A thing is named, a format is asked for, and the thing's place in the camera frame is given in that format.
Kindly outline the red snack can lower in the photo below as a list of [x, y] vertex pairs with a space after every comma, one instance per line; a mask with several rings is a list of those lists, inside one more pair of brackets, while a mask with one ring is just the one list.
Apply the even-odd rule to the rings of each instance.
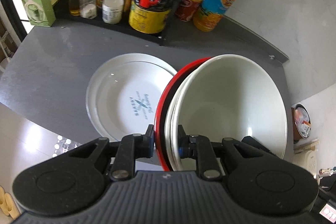
[[183, 22], [189, 22], [197, 11], [202, 0], [181, 0], [175, 15]]

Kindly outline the large white ceramic bowl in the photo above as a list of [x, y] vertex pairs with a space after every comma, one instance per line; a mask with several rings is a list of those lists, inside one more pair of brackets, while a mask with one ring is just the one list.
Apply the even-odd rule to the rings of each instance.
[[210, 141], [254, 138], [284, 158], [288, 121], [284, 101], [270, 75], [239, 55], [215, 56], [199, 67], [190, 83], [202, 108], [201, 132]]

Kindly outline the white lid seasoning jar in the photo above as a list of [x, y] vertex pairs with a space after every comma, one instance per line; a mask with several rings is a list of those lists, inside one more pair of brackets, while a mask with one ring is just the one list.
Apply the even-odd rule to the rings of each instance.
[[108, 24], [117, 24], [123, 13], [124, 0], [104, 0], [102, 3], [102, 19]]

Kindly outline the red rimmed bowl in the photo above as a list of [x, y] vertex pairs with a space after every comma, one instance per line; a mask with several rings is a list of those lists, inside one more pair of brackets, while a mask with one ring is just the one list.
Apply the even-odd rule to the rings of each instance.
[[180, 84], [183, 83], [186, 77], [210, 58], [211, 57], [197, 59], [185, 65], [182, 69], [180, 69], [177, 72], [177, 74], [167, 84], [165, 90], [161, 95], [161, 98], [159, 99], [157, 110], [155, 113], [154, 138], [159, 162], [164, 171], [173, 171], [173, 168], [170, 164], [167, 155], [167, 149], [165, 145], [165, 132], [164, 132], [165, 120], [170, 102], [173, 99], [174, 94], [176, 93]]

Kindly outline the brown pot with packets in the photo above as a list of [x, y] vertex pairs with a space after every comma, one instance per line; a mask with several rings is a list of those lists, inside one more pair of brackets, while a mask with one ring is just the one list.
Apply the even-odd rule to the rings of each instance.
[[302, 104], [296, 104], [291, 108], [291, 114], [294, 142], [307, 139], [311, 133], [311, 120], [306, 108]]

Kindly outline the green cardboard box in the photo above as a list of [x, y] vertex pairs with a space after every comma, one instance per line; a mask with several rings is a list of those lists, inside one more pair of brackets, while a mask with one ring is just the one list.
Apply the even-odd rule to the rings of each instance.
[[33, 26], [51, 27], [56, 16], [51, 0], [21, 0], [28, 20]]

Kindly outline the small white bakery plate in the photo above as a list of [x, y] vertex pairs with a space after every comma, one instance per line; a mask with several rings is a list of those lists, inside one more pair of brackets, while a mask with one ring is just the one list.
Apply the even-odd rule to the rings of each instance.
[[145, 133], [154, 123], [158, 101], [173, 74], [163, 67], [132, 61], [107, 70], [93, 97], [93, 118], [105, 135], [121, 140]]

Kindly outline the small glass salt shaker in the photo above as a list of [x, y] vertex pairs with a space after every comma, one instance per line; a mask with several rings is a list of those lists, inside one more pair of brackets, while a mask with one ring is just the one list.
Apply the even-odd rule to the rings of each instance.
[[96, 0], [79, 0], [80, 16], [86, 19], [93, 19], [97, 16]]

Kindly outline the large white sweet plate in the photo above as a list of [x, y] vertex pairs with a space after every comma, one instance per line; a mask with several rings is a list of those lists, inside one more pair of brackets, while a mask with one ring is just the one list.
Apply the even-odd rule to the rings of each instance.
[[144, 134], [154, 123], [159, 99], [176, 74], [167, 62], [143, 53], [108, 60], [92, 75], [86, 91], [92, 125], [111, 141]]

